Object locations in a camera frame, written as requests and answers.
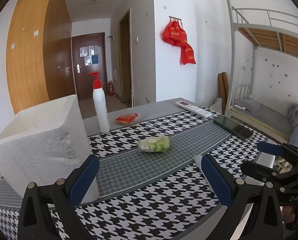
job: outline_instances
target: hanging red bag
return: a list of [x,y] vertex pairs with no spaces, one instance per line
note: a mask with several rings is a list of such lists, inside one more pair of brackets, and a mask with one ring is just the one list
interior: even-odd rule
[[178,21],[171,21],[162,34],[162,40],[172,46],[182,47],[187,41],[187,34]]
[[194,60],[193,49],[188,43],[181,48],[181,61],[183,65],[188,63],[196,64],[196,61]]
[[165,43],[168,43],[168,44],[170,44],[172,46],[175,46],[176,45],[176,42],[170,38],[170,28],[171,28],[172,25],[173,25],[173,21],[172,22],[169,22],[167,28],[162,33],[162,40]]

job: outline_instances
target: smartphone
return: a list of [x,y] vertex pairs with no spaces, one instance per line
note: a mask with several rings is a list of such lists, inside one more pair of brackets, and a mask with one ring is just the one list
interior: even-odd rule
[[236,135],[238,138],[240,138],[243,141],[248,141],[248,139],[253,135],[253,131],[250,131],[249,129],[243,127],[239,123],[224,117],[220,116],[215,118],[214,123],[224,128],[226,131]]

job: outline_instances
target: remote control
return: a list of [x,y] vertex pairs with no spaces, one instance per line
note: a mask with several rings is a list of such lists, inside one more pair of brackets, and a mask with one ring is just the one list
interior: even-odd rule
[[200,108],[200,107],[197,107],[197,106],[194,106],[194,105],[191,105],[189,103],[186,103],[184,101],[179,101],[179,102],[176,102],[176,105],[177,106],[180,106],[181,108],[183,109],[186,109],[194,114],[197,114],[203,118],[208,118],[210,116],[212,116],[212,113],[210,112],[207,112],[206,110]]

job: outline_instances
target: bunk bed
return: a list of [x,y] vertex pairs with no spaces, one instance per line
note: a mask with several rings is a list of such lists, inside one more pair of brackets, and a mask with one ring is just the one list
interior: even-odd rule
[[[257,112],[257,114],[253,114],[247,110],[243,110],[236,107],[235,104],[236,100],[246,98],[252,95],[255,69],[255,50],[258,47],[277,50],[282,53],[286,53],[298,58],[298,33],[274,27],[272,25],[272,22],[280,21],[295,26],[298,26],[298,24],[271,17],[270,14],[283,14],[296,19],[298,19],[298,16],[270,9],[235,8],[231,5],[230,0],[227,0],[227,5],[230,17],[232,51],[230,87],[226,104],[225,116],[233,116],[245,122],[246,124],[252,126],[253,128],[265,133],[266,135],[280,143],[289,142],[291,133],[293,131],[287,116],[284,116],[281,113],[278,113],[277,111],[267,106],[262,106],[262,109],[259,112]],[[240,12],[241,10],[258,10],[267,12],[269,25],[250,24],[248,20]],[[240,32],[253,44],[253,67],[251,83],[245,85],[233,84],[237,31]]]

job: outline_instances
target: phone screen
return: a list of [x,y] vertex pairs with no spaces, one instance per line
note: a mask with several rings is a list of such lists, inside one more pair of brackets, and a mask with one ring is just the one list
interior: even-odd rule
[[220,116],[214,119],[214,122],[234,133],[239,134],[245,139],[248,139],[251,135],[253,135],[252,131],[227,117]]

